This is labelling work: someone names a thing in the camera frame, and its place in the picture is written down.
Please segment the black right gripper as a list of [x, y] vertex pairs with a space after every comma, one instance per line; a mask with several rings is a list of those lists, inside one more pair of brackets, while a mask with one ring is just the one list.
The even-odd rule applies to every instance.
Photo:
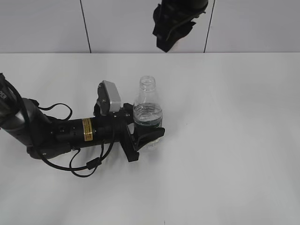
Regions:
[[169, 52], [193, 29], [194, 16], [205, 12], [208, 0], [163, 0], [153, 12], [157, 48]]

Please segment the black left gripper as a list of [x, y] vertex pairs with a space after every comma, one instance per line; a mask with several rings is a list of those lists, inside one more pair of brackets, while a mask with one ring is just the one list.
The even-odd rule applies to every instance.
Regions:
[[128, 125], [133, 120], [133, 105], [125, 103], [118, 112], [107, 115], [100, 114], [100, 106], [94, 106], [94, 117], [90, 119], [93, 128], [93, 140], [82, 142], [82, 147], [100, 145], [102, 142], [119, 142], [128, 162], [139, 159], [138, 150], [145, 145], [156, 141], [165, 134], [163, 127], [134, 127], [130, 133]]

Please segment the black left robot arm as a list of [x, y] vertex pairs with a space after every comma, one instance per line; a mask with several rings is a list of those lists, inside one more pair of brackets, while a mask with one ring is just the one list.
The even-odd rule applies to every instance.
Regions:
[[135, 125], [133, 106], [122, 104], [114, 83], [102, 81], [97, 88], [94, 115], [84, 119], [57, 119], [30, 98], [20, 96], [4, 77], [0, 78], [0, 127], [21, 142], [34, 159], [52, 159], [72, 150], [120, 143], [129, 162], [139, 150], [165, 134], [165, 129]]

